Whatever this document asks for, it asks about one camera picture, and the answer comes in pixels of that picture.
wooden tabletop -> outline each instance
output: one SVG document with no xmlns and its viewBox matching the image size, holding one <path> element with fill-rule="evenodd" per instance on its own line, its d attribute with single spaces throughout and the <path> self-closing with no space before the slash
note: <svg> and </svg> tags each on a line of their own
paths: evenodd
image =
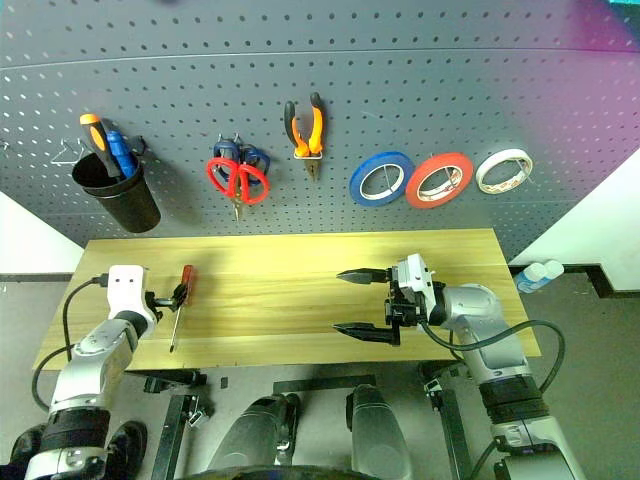
<svg viewBox="0 0 640 480">
<path fill-rule="evenodd" d="M 527 320 L 491 229 L 92 240 L 66 293 L 111 265 L 137 264 L 149 268 L 148 289 L 168 297 L 183 265 L 195 266 L 191 305 L 183 309 L 176 350 L 169 353 L 174 314 L 163 309 L 164 318 L 153 336 L 141 341 L 131 369 L 450 358 L 414 328 L 403 329 L 402 345 L 391 347 L 361 342 L 331 327 L 343 322 L 385 326 L 388 285 L 355 285 L 336 279 L 337 273 L 388 268 L 412 253 L 422 255 L 435 271 L 434 280 L 489 287 L 510 325 Z M 72 342 L 107 318 L 106 293 L 91 285 L 73 299 Z M 63 345 L 61 316 L 62 303 L 38 360 Z M 519 337 L 527 355 L 540 354 L 531 330 Z M 60 355 L 47 368 L 65 363 Z"/>
</svg>

plastic bottle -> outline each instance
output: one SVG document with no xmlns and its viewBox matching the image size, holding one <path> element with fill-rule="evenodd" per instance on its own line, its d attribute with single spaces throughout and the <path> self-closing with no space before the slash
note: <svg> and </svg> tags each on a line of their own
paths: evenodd
<svg viewBox="0 0 640 480">
<path fill-rule="evenodd" d="M 542 280 L 547 274 L 547 269 L 541 263 L 535 262 L 518 273 L 513 279 L 516 282 L 516 288 L 523 293 L 533 293 L 535 288 L 533 285 Z"/>
<path fill-rule="evenodd" d="M 546 270 L 544 278 L 531 285 L 530 288 L 532 290 L 537 290 L 540 287 L 544 287 L 551 280 L 559 277 L 564 273 L 564 266 L 557 260 L 549 260 L 548 262 L 545 262 L 544 268 Z"/>
</svg>

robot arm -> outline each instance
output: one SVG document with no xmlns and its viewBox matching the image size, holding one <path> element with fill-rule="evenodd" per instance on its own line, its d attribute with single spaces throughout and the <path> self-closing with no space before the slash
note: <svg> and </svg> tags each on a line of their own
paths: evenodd
<svg viewBox="0 0 640 480">
<path fill-rule="evenodd" d="M 158 315 L 145 301 L 146 273 L 137 265 L 109 269 L 107 320 L 78 342 L 56 383 L 40 453 L 26 479 L 102 478 L 111 396 L 131 363 L 138 340 Z"/>
<path fill-rule="evenodd" d="M 426 331 L 436 325 L 453 331 L 462 345 L 471 345 L 509 327 L 491 290 L 476 284 L 446 287 L 433 282 L 431 275 L 419 254 L 387 270 L 339 274 L 338 278 L 355 283 L 390 282 L 385 321 L 391 328 L 366 323 L 335 328 L 361 340 L 399 345 L 400 326 L 420 325 Z M 497 449 L 510 454 L 496 465 L 496 477 L 584 479 L 558 422 L 549 415 L 518 338 L 511 335 L 463 355 L 491 418 Z"/>
</svg>

pegboard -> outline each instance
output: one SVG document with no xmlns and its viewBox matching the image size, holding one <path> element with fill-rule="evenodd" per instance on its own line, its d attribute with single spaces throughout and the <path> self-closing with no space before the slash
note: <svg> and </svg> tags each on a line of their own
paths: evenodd
<svg viewBox="0 0 640 480">
<path fill-rule="evenodd" d="M 495 228 L 511 258 L 640 144 L 638 42 L 599 1 L 263 4 L 77 0 L 5 2 L 1 18 L 0 188 L 85 244 L 92 238 Z M 283 127 L 326 104 L 320 180 L 307 179 Z M 96 112 L 155 158 L 146 178 L 163 218 L 123 231 L 51 165 L 61 138 Z M 272 157 L 272 192 L 233 219 L 204 165 L 218 134 Z M 432 154 L 522 148 L 532 182 L 503 195 L 472 183 L 430 210 L 404 198 L 361 207 L 353 170 L 385 150 Z"/>
</svg>

pliers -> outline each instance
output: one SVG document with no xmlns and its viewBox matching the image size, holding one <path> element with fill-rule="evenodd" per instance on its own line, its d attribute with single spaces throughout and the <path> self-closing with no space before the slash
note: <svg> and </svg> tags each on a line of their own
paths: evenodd
<svg viewBox="0 0 640 480">
<path fill-rule="evenodd" d="M 322 158 L 322 100 L 320 94 L 311 94 L 311 108 L 313 110 L 313 129 L 309 137 L 309 144 L 303 139 L 296 125 L 296 107 L 293 102 L 288 101 L 284 105 L 284 128 L 291 143 L 295 147 L 294 158 L 304 160 L 307 173 L 314 182 L 318 179 L 320 170 L 320 159 Z"/>
</svg>

